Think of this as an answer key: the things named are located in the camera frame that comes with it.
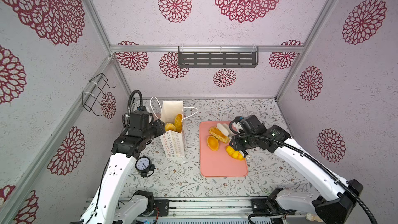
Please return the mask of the round egg tart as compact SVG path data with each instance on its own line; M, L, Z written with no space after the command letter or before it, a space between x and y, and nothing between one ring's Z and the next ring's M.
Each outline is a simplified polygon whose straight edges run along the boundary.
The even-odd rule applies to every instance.
M212 150L212 151L217 151L219 149L219 140L215 138L214 136L209 136L206 140L207 146Z

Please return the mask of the yellow orange swirl bun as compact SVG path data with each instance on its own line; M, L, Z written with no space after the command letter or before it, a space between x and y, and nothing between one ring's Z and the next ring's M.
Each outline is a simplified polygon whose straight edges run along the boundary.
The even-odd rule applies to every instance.
M243 153L241 151L236 151L234 148L232 148L231 146L226 146L225 148L227 154L235 159L235 160L239 160L239 161L244 161L245 157L243 155Z

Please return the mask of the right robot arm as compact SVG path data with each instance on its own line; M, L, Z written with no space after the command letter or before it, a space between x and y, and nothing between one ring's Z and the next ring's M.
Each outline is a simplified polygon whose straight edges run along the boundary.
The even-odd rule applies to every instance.
M346 180L330 171L308 154L283 128L248 122L218 124L231 148L244 158L247 150L261 148L283 159L303 175L318 191L317 195L276 188L266 199L253 200L250 217L288 215L305 212L317 215L326 224L343 224L356 205L365 213L369 208L360 199L363 186L355 179Z

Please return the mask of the braided yellow bread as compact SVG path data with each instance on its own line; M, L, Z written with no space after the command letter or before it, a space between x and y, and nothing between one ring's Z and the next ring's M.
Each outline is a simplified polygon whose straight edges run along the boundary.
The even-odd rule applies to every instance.
M222 143L230 142L229 137L224 135L216 126L213 126L209 129L209 134Z

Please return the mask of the golden oval bread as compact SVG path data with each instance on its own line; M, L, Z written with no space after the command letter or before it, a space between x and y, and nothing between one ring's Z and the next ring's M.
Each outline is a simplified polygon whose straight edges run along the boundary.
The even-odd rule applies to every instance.
M178 114L174 119L174 126L176 128L176 132L182 132L182 115Z

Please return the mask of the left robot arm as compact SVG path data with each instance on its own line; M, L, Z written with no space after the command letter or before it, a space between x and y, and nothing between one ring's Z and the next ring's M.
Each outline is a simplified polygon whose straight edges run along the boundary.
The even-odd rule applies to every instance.
M165 133L164 126L160 120L147 121L145 124L130 122L114 141L98 190L78 224L132 224L139 215L153 212L153 194L147 191L135 193L120 210L116 210L116 207L141 152L152 139Z

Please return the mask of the white printed paper bag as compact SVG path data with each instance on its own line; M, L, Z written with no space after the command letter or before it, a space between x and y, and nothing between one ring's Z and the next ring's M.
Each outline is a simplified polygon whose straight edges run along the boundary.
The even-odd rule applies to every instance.
M168 159L185 157L185 141L183 134L184 122L196 115L199 110L195 107L185 107L183 101L163 101L152 97L150 108L156 119L165 124L165 133L160 140Z

